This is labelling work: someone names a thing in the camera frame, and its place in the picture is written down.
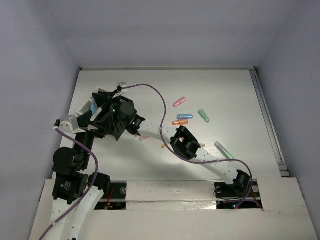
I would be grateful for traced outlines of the green highlighter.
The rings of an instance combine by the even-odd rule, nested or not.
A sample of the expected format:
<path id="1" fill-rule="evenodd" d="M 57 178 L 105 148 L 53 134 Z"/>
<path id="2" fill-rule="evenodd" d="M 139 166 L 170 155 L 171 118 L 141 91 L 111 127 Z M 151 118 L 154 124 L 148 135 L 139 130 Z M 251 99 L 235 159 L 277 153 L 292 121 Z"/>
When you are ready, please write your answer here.
<path id="1" fill-rule="evenodd" d="M 225 159 L 228 159 L 228 160 L 234 159 L 234 156 L 219 141 L 216 141 L 214 143 L 214 146 L 225 157 Z"/>

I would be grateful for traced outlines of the orange highlighter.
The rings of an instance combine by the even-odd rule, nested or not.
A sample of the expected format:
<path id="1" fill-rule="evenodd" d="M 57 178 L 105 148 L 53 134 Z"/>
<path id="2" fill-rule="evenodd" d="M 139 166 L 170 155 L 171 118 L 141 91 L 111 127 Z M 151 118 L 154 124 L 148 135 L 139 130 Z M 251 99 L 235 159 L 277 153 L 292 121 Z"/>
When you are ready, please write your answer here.
<path id="1" fill-rule="evenodd" d="M 149 138 L 149 136 L 140 136 L 140 135 L 138 135 L 138 134 L 135 134 L 134 135 L 136 138 L 138 138 L 138 140 L 140 141 L 140 142 L 143 142 L 143 141 L 145 141 L 145 140 L 147 140 L 148 138 Z"/>

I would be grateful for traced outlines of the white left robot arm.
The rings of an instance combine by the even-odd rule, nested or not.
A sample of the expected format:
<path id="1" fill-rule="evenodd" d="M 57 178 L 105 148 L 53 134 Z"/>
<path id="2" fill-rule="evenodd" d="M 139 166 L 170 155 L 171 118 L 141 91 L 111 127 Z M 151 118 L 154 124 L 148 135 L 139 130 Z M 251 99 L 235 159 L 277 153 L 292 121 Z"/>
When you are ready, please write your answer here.
<path id="1" fill-rule="evenodd" d="M 119 184 L 113 184 L 107 174 L 96 169 L 91 175 L 84 173 L 92 152 L 94 140 L 107 135 L 119 138 L 124 128 L 114 109 L 100 113 L 92 119 L 92 111 L 75 116 L 66 115 L 54 124 L 54 130 L 73 142 L 72 147 L 61 147 L 53 155 L 55 182 L 52 192 L 51 225 L 40 237 L 42 240 L 79 240 L 92 212 L 105 207 L 113 209 L 110 200 L 117 195 Z"/>

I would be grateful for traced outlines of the blue highlighter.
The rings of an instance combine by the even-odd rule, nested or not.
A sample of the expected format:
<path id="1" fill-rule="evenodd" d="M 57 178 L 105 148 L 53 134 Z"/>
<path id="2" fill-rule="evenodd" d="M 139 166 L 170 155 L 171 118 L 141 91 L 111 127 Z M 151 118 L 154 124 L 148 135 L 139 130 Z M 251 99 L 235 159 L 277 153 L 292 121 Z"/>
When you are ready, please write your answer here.
<path id="1" fill-rule="evenodd" d="M 95 101 L 94 98 L 92 98 L 92 101 L 91 101 L 91 111 L 92 111 L 92 114 L 94 115 L 98 110 L 98 106 L 97 106 L 97 103 Z"/>

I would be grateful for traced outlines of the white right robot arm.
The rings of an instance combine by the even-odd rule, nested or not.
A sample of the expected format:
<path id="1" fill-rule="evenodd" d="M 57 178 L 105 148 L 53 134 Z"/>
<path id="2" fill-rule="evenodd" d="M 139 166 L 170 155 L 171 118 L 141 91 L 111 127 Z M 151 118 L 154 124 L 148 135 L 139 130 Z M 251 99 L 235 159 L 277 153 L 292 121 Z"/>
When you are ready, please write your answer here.
<path id="1" fill-rule="evenodd" d="M 169 144 L 172 152 L 183 160 L 202 165 L 220 177 L 234 198 L 243 198 L 250 193 L 252 178 L 246 172 L 231 166 L 227 160 L 207 152 L 196 137 L 183 125 L 164 127 L 147 121 L 138 115 L 134 102 L 114 92 L 99 91 L 92 94 L 97 112 L 90 124 L 105 135 L 119 140 L 124 132 L 141 138 L 147 137 Z"/>

